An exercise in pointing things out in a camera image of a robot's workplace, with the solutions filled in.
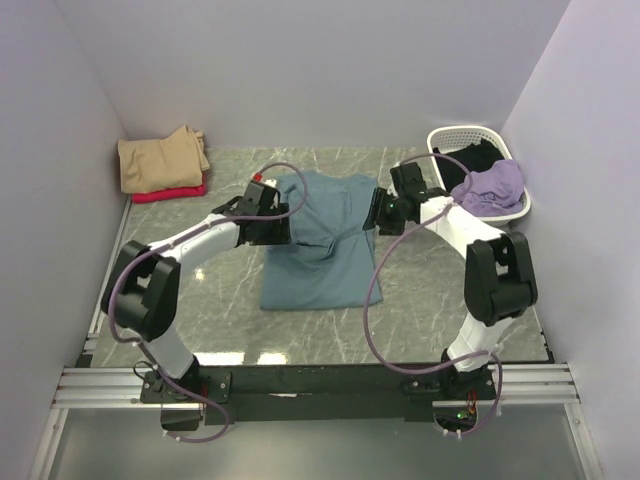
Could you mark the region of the blue t shirt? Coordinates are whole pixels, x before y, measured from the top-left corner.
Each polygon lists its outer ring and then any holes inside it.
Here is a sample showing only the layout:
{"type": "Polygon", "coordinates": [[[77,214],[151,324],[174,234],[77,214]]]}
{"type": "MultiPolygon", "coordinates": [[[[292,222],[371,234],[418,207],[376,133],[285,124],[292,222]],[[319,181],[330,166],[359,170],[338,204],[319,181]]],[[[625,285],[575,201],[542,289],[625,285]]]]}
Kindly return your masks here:
{"type": "Polygon", "coordinates": [[[301,209],[289,218],[291,242],[265,251],[260,308],[360,307],[375,270],[374,231],[364,226],[378,182],[362,174],[304,177],[278,179],[281,199],[301,209]]]}

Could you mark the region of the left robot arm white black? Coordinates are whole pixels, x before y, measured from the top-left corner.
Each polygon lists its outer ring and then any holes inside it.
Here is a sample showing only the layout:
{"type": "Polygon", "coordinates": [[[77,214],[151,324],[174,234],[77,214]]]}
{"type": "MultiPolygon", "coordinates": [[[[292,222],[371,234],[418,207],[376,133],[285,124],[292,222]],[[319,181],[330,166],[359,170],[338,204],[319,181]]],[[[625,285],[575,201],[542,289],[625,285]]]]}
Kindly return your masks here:
{"type": "Polygon", "coordinates": [[[176,401],[193,399],[202,384],[200,363],[174,326],[181,278],[245,244],[288,244],[290,215],[273,181],[252,180],[243,195],[186,230],[161,241],[132,240],[121,247],[101,310],[116,341],[140,348],[165,377],[164,389],[176,401]]]}

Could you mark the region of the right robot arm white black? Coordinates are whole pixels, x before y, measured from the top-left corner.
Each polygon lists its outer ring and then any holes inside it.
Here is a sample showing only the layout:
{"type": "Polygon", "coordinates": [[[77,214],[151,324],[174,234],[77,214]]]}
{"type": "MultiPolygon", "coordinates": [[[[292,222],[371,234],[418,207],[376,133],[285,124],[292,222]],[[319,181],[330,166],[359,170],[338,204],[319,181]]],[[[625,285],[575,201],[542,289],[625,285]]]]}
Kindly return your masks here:
{"type": "Polygon", "coordinates": [[[465,261],[466,317],[438,365],[410,370],[376,358],[390,370],[411,377],[433,376],[442,393],[460,399],[479,382],[503,332],[538,299],[526,237],[507,233],[469,213],[441,188],[429,188],[416,157],[391,170],[390,189],[376,189],[369,214],[392,245],[429,230],[465,261]]]}

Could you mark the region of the folded pink t shirt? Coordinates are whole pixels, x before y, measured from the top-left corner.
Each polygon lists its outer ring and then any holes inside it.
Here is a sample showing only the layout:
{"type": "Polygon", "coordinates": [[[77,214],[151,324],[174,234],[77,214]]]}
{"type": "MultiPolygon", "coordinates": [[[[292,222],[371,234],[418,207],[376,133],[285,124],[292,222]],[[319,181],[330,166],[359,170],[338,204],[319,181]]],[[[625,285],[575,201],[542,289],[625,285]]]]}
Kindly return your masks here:
{"type": "Polygon", "coordinates": [[[207,187],[205,184],[194,187],[176,187],[149,193],[135,193],[132,195],[132,203],[148,204],[181,198],[201,197],[206,193],[207,187]]]}

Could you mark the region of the folded beige t shirt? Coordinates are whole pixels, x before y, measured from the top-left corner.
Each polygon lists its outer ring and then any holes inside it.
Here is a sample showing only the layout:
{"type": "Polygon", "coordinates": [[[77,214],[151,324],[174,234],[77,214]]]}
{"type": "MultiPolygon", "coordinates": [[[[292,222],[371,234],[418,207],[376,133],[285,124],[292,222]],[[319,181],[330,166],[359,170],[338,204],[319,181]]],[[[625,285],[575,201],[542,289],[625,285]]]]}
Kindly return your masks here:
{"type": "Polygon", "coordinates": [[[164,139],[119,140],[117,152],[125,194],[197,187],[210,169],[204,134],[186,125],[164,139]]]}

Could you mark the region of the black t shirt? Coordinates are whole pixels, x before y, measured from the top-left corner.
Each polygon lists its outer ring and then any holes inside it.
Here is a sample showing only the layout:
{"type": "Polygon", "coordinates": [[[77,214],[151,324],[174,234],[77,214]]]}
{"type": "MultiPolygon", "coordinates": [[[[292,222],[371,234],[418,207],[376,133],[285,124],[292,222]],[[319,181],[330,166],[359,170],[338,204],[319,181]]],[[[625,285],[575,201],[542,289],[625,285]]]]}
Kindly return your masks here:
{"type": "MultiPolygon", "coordinates": [[[[470,172],[485,172],[496,161],[505,159],[502,152],[486,139],[482,139],[477,144],[469,144],[459,150],[451,151],[448,156],[458,160],[470,172]]],[[[436,157],[435,160],[445,190],[451,191],[464,182],[466,174],[461,168],[439,157],[436,157]]]]}

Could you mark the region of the purple t shirt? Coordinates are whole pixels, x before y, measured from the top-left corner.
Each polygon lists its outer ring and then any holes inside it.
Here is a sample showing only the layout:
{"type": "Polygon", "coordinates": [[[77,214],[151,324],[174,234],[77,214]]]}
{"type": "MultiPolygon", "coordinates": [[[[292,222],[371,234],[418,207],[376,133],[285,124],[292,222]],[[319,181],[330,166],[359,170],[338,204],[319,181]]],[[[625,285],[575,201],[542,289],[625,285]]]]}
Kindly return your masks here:
{"type": "Polygon", "coordinates": [[[451,196],[466,211],[479,218],[502,217],[523,209],[524,179],[512,159],[496,161],[489,170],[471,171],[451,190],[451,196]]]}

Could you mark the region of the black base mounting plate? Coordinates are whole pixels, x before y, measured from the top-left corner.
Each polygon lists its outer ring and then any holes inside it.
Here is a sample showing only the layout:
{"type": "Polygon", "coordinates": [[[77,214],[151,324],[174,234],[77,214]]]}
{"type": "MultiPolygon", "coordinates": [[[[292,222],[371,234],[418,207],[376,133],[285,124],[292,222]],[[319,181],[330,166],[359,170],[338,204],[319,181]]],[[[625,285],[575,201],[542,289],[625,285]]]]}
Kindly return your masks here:
{"type": "Polygon", "coordinates": [[[411,377],[381,364],[209,366],[200,369],[201,403],[145,374],[140,401],[163,409],[161,424],[194,431],[197,423],[402,419],[432,422],[439,402],[475,407],[491,401],[497,382],[486,368],[468,389],[441,390],[433,376],[411,377]]]}

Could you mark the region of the aluminium rail frame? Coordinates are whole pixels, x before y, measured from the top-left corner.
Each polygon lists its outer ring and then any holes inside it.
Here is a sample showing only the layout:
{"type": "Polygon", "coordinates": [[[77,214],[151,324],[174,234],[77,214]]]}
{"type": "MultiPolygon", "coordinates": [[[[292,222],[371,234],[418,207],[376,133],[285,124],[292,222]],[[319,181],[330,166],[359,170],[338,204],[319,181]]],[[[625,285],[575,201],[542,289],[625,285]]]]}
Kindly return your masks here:
{"type": "Polygon", "coordinates": [[[422,391],[373,392],[390,362],[433,362],[465,316],[462,257],[432,233],[410,237],[380,275],[368,311],[263,311],[264,253],[242,247],[181,285],[177,329],[201,363],[231,377],[233,425],[201,426],[189,445],[162,434],[164,414],[191,404],[143,404],[137,354],[101,331],[90,359],[66,369],[31,475],[35,479],[599,479],[603,472],[567,365],[534,312],[509,327],[493,378],[500,413],[444,435],[462,402],[422,391]]]}

